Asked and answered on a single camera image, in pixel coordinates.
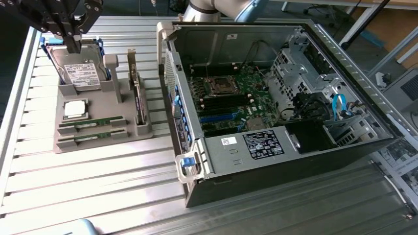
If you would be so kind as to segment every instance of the barcode sticker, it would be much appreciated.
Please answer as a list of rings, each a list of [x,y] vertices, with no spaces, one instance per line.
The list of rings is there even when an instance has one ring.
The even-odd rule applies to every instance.
[[[223,138],[221,139],[222,145],[230,145],[237,143],[237,139],[235,137],[229,137],[229,138]]]
[[[94,63],[64,65],[70,80],[75,87],[99,85],[99,76]]]

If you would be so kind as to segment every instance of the hard drive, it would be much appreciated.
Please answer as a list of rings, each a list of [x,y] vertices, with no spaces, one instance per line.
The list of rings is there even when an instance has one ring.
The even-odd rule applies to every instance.
[[[110,78],[100,40],[82,40],[80,54],[68,53],[63,43],[48,43],[43,48],[58,69],[62,85],[74,84],[78,91],[100,89],[100,81]]]

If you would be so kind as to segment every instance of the white sticker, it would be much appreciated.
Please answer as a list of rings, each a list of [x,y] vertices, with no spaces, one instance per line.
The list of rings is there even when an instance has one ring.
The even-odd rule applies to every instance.
[[[96,126],[98,123],[90,123],[90,124],[82,124],[82,125],[76,125],[75,128],[86,128],[86,127],[91,127],[91,126]]]
[[[230,144],[237,143],[235,137],[223,138],[221,139],[221,141],[222,141],[222,145],[230,145]]]
[[[64,67],[75,87],[99,85],[99,76],[94,64],[64,65]]]
[[[98,139],[98,138],[99,138],[98,136],[86,137],[86,138],[82,138],[82,139],[75,140],[75,142],[90,141],[90,140],[95,140],[95,139]]]
[[[249,106],[247,106],[247,111],[249,111],[249,114],[253,115],[253,112]]]
[[[227,35],[227,40],[233,40],[238,38],[238,34],[229,34]]]

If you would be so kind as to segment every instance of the cpu socket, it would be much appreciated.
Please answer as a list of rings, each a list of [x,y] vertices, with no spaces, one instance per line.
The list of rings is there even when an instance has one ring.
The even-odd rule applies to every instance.
[[[231,76],[209,77],[206,82],[210,86],[210,96],[223,96],[239,92],[235,79]]]

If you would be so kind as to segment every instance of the side panel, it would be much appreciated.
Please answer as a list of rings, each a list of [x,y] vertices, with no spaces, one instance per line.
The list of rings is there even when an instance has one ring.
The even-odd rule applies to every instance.
[[[341,169],[385,147],[390,141],[377,141],[358,148],[319,154],[197,182],[189,192],[186,206],[194,207]]]

